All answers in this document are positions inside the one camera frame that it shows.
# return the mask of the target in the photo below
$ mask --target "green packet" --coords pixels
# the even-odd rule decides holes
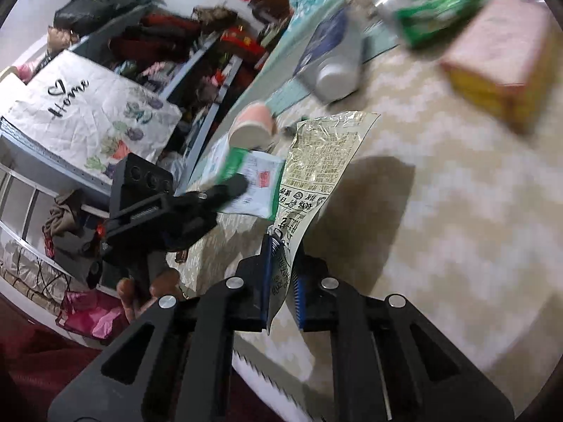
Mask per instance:
[[[378,12],[411,47],[434,38],[458,20],[473,15],[480,0],[377,0]]]
[[[278,212],[280,183],[285,160],[265,152],[231,148],[217,183],[236,173],[248,181],[247,191],[219,212],[246,214],[274,220]]]

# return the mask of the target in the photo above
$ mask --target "finger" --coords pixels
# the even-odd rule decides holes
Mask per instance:
[[[117,296],[121,300],[123,305],[123,310],[125,311],[125,317],[129,322],[133,322],[136,319],[135,315],[135,282],[133,279],[121,279],[117,283],[116,287]]]
[[[158,298],[151,298],[149,301],[147,301],[143,306],[141,306],[139,309],[137,309],[137,311],[135,312],[137,318],[143,314],[143,312],[145,312],[147,309],[149,309],[155,301],[157,301]]]
[[[150,286],[150,294],[155,298],[160,298],[164,295],[176,296],[181,291],[177,288],[179,283],[179,273],[173,269],[168,268],[158,276]]]

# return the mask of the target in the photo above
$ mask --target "pink cup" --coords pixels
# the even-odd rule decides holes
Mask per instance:
[[[272,112],[262,102],[246,106],[229,130],[229,146],[243,149],[266,149],[274,135]]]

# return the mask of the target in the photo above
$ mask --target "metal screw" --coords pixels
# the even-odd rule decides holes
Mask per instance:
[[[320,284],[327,290],[334,290],[339,286],[339,281],[333,277],[326,277]]]
[[[244,285],[244,279],[238,276],[233,276],[227,279],[226,284],[229,289],[240,289]]]
[[[172,295],[165,295],[158,300],[158,305],[161,308],[168,309],[174,307],[176,299]]]
[[[403,308],[406,304],[406,300],[402,295],[391,295],[389,297],[389,304],[394,308]]]

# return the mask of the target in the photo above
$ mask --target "brown cloth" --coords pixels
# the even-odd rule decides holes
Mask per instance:
[[[224,6],[215,6],[206,8],[204,6],[195,6],[194,14],[202,25],[202,33],[208,34],[214,31],[222,32],[236,23],[238,13]]]
[[[74,232],[80,228],[78,214],[82,205],[82,192],[73,190],[55,198],[55,204],[49,209],[51,214],[43,226],[45,236],[60,236],[64,232]]]

